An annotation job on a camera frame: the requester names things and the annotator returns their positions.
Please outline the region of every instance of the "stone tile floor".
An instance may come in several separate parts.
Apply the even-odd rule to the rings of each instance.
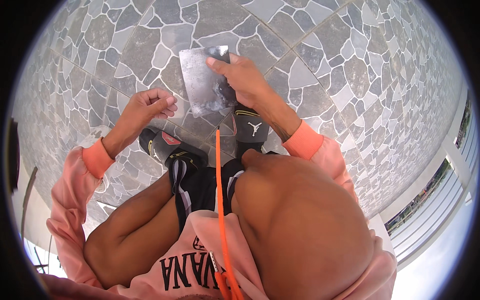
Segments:
[[[153,125],[232,158],[229,111],[193,118],[182,49],[228,45],[255,61],[272,87],[317,132],[341,144],[366,216],[388,206],[436,153],[455,113],[461,73],[443,33],[413,0],[69,0],[40,33],[20,80],[27,171],[51,206],[68,151],[98,125],[113,127],[131,95],[171,91],[179,112]],[[267,150],[286,153],[271,130]],[[165,168],[133,143],[95,194],[118,206]],[[88,204],[85,229],[111,210]]]

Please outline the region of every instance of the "man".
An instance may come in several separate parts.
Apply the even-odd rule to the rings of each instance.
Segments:
[[[251,60],[234,54],[230,60],[206,63],[227,77],[240,103],[233,112],[237,159],[221,172],[228,251],[243,296],[389,299],[396,260],[368,231],[339,145],[299,119]],[[199,149],[145,129],[154,117],[172,117],[175,102],[161,89],[139,92],[110,133],[67,156],[47,226],[68,277],[94,288],[42,276],[54,295],[222,297],[214,276],[216,266],[225,267],[215,170],[205,167],[208,158]],[[268,125],[291,156],[260,152]],[[86,203],[115,156],[137,137],[168,172],[120,205],[85,242]]]

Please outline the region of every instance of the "black lettering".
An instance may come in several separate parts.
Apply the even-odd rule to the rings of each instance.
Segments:
[[[186,264],[187,264],[187,260],[186,260],[186,254],[182,255],[183,257],[183,266],[182,266],[182,269],[180,270],[180,263],[179,263],[179,259],[177,256],[175,256],[175,268],[173,269],[173,272],[174,272],[174,275],[173,275],[173,280],[175,282],[175,285],[173,286],[173,288],[180,288],[179,286],[179,282],[178,282],[178,276],[180,276],[180,280],[182,281],[183,283],[183,286],[188,288],[188,287],[191,287],[192,285],[188,282],[188,279],[187,279],[187,274],[185,272],[185,267],[186,267]]]
[[[184,254],[190,256],[190,261],[192,262],[192,271],[193,274],[195,275],[195,279],[197,279],[197,283],[199,286],[202,285],[202,269],[204,267],[204,258],[207,252],[200,252],[200,262],[195,261],[195,254],[197,253],[187,253]]]
[[[170,260],[170,264],[168,265],[168,267],[165,267],[166,258],[160,261],[162,263],[162,274],[163,283],[165,284],[165,291],[168,290],[168,286],[170,285],[170,273],[172,271],[173,259],[178,260],[176,256],[169,257],[168,260]]]
[[[216,279],[215,279],[215,269],[213,268],[213,262],[212,262],[212,258],[207,255],[207,261],[205,263],[205,272],[204,272],[204,284],[202,285],[202,287],[204,288],[210,288],[208,286],[208,271],[210,271],[210,274],[212,275],[212,278],[213,278],[213,288],[214,289],[218,289],[218,284],[216,283]]]

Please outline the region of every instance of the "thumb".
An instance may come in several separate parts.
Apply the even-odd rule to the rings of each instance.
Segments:
[[[175,98],[172,96],[166,98],[160,98],[151,105],[148,106],[150,113],[156,115],[164,111],[167,107],[175,103]]]
[[[214,72],[224,75],[225,77],[227,76],[228,71],[232,67],[229,63],[226,63],[221,60],[216,60],[213,57],[209,57],[206,60],[207,66],[210,67]]]

